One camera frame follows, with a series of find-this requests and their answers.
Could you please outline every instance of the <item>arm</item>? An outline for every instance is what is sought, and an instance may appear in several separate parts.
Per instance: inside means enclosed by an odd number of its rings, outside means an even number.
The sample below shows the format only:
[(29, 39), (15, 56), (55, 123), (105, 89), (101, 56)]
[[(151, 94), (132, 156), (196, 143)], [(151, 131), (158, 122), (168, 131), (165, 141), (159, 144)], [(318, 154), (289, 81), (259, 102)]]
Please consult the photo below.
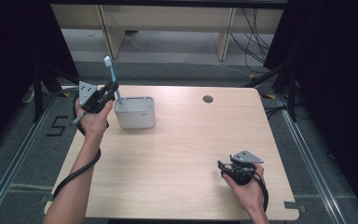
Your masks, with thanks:
[[(85, 130), (85, 140), (77, 155), (71, 173), (92, 161), (100, 147), (103, 133), (106, 130), (106, 119), (112, 110), (113, 102), (108, 102), (99, 114), (86, 114), (81, 120)], [(76, 101), (76, 113), (84, 110)], [(43, 223), (82, 223), (89, 201), (90, 184), (94, 166), (65, 185), (48, 209)]]
[[(263, 178), (264, 168), (257, 163), (255, 163), (255, 168), (255, 171)], [(237, 195), (241, 206), (249, 214), (254, 224), (269, 223), (269, 219), (263, 208), (263, 191), (255, 180), (252, 179), (248, 184), (240, 186), (228, 175), (223, 175), (223, 178), (225, 178), (235, 195)]]

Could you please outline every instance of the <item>desk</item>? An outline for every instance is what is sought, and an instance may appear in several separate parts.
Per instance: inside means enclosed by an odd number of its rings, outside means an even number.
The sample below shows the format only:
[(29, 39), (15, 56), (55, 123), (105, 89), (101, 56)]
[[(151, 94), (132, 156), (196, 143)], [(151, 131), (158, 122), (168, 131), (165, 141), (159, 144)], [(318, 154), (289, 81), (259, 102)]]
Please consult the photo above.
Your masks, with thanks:
[[(217, 168), (217, 161), (229, 162), (230, 154), (247, 149), (265, 161), (268, 218), (298, 218), (298, 210), (283, 204), (295, 199), (256, 90), (120, 86), (120, 91), (123, 97), (154, 97), (156, 126), (123, 130), (110, 113), (87, 217), (249, 219)], [(205, 95), (213, 102), (203, 102)], [(55, 188), (69, 174), (83, 139), (77, 132)]]

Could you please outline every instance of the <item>toothbrush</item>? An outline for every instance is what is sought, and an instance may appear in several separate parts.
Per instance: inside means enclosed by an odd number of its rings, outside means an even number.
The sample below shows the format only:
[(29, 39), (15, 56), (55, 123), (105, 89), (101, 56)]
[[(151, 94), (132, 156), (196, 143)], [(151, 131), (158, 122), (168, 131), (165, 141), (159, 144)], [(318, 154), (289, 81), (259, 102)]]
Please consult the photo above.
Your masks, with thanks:
[[(110, 73), (112, 74), (112, 81), (116, 81), (115, 72), (113, 71), (112, 61), (110, 60), (109, 56), (106, 56), (103, 61), (105, 62), (106, 67), (110, 67)], [(121, 101), (120, 91), (117, 89), (116, 91), (118, 102), (122, 105), (123, 102)]]

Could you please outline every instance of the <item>hand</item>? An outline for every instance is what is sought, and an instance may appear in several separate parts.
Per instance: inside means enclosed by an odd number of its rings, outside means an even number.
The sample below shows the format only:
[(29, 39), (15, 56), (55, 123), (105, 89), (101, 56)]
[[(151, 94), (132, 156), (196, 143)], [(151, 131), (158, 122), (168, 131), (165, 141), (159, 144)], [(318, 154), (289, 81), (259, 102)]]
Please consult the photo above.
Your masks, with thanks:
[[(260, 175), (265, 184), (263, 178), (264, 168), (257, 163), (254, 166), (255, 172)], [(235, 195), (237, 195), (241, 206), (246, 210), (254, 223), (269, 223), (263, 208), (263, 191), (255, 180), (252, 179), (248, 184), (240, 186), (226, 174), (223, 175), (223, 178), (225, 178)]]
[[(86, 113), (84, 118), (80, 121), (81, 126), (85, 131), (86, 138), (95, 135), (102, 136), (107, 127), (107, 116), (112, 110), (113, 101), (108, 101), (103, 110), (98, 114)], [(85, 110), (80, 106), (79, 100), (76, 100), (76, 114), (80, 116)]]

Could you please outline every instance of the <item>wooden desk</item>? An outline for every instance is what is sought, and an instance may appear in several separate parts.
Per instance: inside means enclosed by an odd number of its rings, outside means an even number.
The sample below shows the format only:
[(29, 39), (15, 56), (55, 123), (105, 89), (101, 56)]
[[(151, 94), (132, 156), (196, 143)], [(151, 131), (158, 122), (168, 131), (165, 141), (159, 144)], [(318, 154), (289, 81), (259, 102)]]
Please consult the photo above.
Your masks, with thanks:
[[(217, 161), (229, 162), (230, 154), (247, 149), (265, 161), (268, 218), (298, 218), (298, 210), (283, 204), (295, 199), (256, 90), (120, 86), (120, 92), (154, 97), (156, 126), (123, 130), (110, 113), (87, 217), (249, 219), (217, 168)], [(203, 102), (205, 95), (213, 102)], [(76, 134), (56, 187), (83, 139)]]

